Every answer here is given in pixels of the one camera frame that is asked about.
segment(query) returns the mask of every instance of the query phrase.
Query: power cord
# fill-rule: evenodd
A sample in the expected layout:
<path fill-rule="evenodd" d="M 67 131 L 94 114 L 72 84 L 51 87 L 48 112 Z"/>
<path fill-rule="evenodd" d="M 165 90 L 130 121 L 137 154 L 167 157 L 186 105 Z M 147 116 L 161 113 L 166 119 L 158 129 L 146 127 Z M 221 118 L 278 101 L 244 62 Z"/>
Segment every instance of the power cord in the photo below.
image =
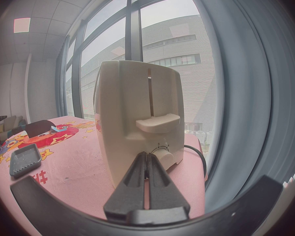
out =
<path fill-rule="evenodd" d="M 189 148 L 189 149 L 192 149 L 193 151 L 197 152 L 197 154 L 200 156 L 201 160 L 202 160 L 202 164 L 203 164 L 203 171 L 204 171 L 204 174 L 206 175 L 206 161 L 205 161 L 205 157 L 202 155 L 202 153 L 196 149 L 195 147 L 193 146 L 190 146 L 190 145 L 184 145 L 184 147 L 186 148 Z"/>

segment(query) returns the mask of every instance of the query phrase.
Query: yellow cushion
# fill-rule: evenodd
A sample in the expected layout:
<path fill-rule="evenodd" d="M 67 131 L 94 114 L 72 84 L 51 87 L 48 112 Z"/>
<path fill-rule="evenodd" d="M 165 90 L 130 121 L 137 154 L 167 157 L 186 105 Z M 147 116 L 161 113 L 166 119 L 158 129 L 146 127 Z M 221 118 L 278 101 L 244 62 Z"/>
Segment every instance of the yellow cushion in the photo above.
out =
<path fill-rule="evenodd" d="M 3 126 L 4 126 L 4 124 L 0 124 L 0 133 L 3 132 Z"/>

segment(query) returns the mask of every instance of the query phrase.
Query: ceiling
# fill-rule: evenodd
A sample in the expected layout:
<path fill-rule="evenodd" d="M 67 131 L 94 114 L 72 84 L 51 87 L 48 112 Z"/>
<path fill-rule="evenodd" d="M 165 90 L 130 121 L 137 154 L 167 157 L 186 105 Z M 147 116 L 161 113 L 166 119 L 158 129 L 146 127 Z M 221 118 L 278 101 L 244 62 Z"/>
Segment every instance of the ceiling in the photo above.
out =
<path fill-rule="evenodd" d="M 13 0 L 0 20 L 0 65 L 46 61 L 58 56 L 63 41 L 91 0 Z M 14 19 L 30 17 L 29 32 L 13 33 Z"/>

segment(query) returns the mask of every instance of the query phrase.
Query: gray building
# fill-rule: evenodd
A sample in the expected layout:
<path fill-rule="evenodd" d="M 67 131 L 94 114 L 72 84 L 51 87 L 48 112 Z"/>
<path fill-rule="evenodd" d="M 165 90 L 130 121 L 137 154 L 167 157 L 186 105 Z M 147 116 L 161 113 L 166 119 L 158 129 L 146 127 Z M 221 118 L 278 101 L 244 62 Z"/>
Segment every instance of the gray building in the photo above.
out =
<path fill-rule="evenodd" d="M 215 67 L 212 49 L 200 15 L 166 20 L 142 29 L 143 61 L 180 73 L 185 130 L 213 130 L 216 106 Z M 95 55 L 80 69 L 84 117 L 94 119 L 93 94 L 101 62 L 125 59 L 125 38 Z M 73 115 L 71 79 L 67 81 L 69 114 Z"/>

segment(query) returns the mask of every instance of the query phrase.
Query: gray tray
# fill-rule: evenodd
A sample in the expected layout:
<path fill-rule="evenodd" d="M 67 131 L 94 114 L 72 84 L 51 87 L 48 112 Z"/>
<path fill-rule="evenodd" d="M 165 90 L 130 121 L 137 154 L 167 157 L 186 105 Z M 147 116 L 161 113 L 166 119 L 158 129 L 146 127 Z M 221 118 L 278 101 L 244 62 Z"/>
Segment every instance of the gray tray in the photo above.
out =
<path fill-rule="evenodd" d="M 41 155 L 36 144 L 20 148 L 11 154 L 10 175 L 14 178 L 36 169 L 41 165 Z"/>

